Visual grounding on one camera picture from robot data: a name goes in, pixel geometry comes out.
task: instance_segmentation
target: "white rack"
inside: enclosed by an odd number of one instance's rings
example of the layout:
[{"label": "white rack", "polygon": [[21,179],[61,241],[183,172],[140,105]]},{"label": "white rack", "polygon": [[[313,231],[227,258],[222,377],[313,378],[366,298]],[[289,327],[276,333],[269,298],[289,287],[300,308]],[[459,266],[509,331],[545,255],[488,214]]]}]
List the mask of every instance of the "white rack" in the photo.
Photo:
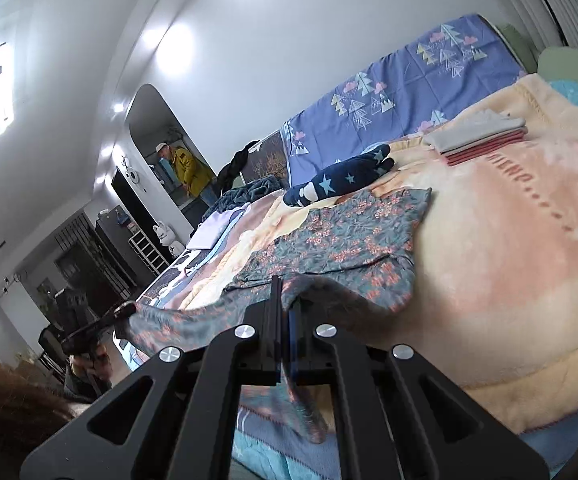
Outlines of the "white rack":
[{"label": "white rack", "polygon": [[169,266],[160,251],[155,248],[142,230],[129,238],[129,245],[156,276],[159,276]]}]

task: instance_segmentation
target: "navy blue plush toy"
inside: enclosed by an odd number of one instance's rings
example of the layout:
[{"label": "navy blue plush toy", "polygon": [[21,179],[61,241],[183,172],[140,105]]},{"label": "navy blue plush toy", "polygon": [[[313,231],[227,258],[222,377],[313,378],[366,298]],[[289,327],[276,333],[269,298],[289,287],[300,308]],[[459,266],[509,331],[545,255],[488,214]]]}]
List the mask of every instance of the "navy blue plush toy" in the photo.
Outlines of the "navy blue plush toy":
[{"label": "navy blue plush toy", "polygon": [[385,158],[390,151],[389,144],[381,144],[370,152],[327,166],[306,184],[289,189],[285,203],[305,207],[318,200],[363,189],[393,168],[393,159]]}]

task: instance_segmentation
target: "green cushion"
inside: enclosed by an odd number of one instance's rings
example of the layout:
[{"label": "green cushion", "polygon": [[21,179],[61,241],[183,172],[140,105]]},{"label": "green cushion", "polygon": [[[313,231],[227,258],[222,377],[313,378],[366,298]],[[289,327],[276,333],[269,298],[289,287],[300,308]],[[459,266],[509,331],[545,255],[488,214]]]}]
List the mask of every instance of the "green cushion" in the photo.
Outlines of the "green cushion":
[{"label": "green cushion", "polygon": [[513,25],[509,25],[509,23],[496,25],[496,27],[506,40],[509,48],[520,60],[525,72],[535,74],[536,70],[538,70],[538,49],[534,45],[534,42],[525,38]]},{"label": "green cushion", "polygon": [[578,83],[578,49],[551,46],[538,58],[538,73],[546,81],[569,79]]}]

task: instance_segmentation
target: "yellow jacket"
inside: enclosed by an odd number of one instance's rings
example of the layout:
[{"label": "yellow jacket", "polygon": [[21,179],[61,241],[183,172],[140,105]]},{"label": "yellow jacket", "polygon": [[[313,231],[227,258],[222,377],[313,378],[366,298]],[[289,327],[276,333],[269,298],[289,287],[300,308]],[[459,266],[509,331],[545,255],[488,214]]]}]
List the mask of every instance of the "yellow jacket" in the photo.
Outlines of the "yellow jacket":
[{"label": "yellow jacket", "polygon": [[184,148],[172,148],[173,160],[171,167],[182,184],[189,186],[189,192],[193,196],[200,192],[213,178],[211,170],[203,163],[195,160],[195,157]]}]

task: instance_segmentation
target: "light blue star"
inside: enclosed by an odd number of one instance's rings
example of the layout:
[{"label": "light blue star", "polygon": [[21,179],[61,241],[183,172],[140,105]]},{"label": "light blue star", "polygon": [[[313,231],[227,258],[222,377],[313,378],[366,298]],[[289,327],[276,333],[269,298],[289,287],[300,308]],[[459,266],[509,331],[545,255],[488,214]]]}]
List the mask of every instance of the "light blue star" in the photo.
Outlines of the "light blue star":
[{"label": "light blue star", "polygon": [[319,182],[319,183],[318,183],[318,185],[319,185],[320,187],[322,187],[322,189],[325,190],[325,195],[327,195],[327,196],[329,195],[329,192],[330,192],[330,191],[331,191],[332,193],[335,193],[333,187],[331,187],[331,186],[329,185],[330,182],[331,182],[331,179],[330,179],[330,178],[327,178],[327,175],[324,175],[324,176],[322,177],[322,182]]}]

